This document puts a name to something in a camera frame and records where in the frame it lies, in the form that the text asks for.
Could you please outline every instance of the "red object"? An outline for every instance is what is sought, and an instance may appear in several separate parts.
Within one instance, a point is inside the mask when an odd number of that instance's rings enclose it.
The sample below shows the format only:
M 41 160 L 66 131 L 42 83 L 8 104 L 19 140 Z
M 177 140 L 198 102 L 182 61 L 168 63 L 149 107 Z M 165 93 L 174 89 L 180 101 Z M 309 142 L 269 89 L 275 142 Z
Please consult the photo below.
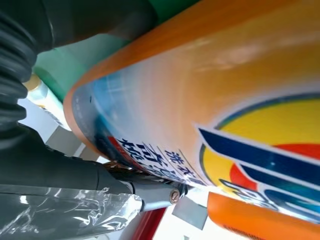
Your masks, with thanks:
M 146 212 L 133 235 L 132 240 L 152 240 L 165 211 L 166 208 L 160 208 Z

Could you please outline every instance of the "clear plastic film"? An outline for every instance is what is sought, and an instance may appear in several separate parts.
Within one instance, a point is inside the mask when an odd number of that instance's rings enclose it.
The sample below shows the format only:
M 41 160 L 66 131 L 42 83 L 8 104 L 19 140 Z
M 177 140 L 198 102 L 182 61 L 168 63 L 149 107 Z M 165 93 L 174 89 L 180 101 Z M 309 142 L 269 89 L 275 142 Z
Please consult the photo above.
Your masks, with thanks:
M 0 185 L 0 239 L 69 240 L 125 228 L 142 200 L 134 194 Z

